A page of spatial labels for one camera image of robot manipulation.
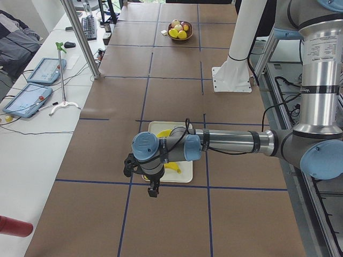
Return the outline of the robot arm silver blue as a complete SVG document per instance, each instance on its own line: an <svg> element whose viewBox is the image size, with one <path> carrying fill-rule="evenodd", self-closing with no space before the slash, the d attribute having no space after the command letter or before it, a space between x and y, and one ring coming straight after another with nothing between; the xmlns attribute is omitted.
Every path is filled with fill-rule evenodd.
<svg viewBox="0 0 343 257"><path fill-rule="evenodd" d="M277 1L274 32L280 39L303 39L299 122L290 130L218 131L187 125L158 138L137 134L124 174L145 176L148 194L157 197L169 162L196 161L207 150L281 158L317 179L342 174L342 129L335 112L342 67L342 1Z"/></svg>

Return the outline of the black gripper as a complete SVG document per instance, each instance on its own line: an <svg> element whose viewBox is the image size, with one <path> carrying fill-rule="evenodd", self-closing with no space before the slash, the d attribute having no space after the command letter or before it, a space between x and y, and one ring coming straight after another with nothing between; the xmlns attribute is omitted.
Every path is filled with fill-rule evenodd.
<svg viewBox="0 0 343 257"><path fill-rule="evenodd" d="M143 170L138 163L137 159L134 157L133 153L128 154L127 158L124 160L124 170L123 173L126 177L131 177L134 173L138 175L143 175ZM152 198L157 198L159 195L159 180L150 180L150 186L148 188L148 195Z"/></svg>

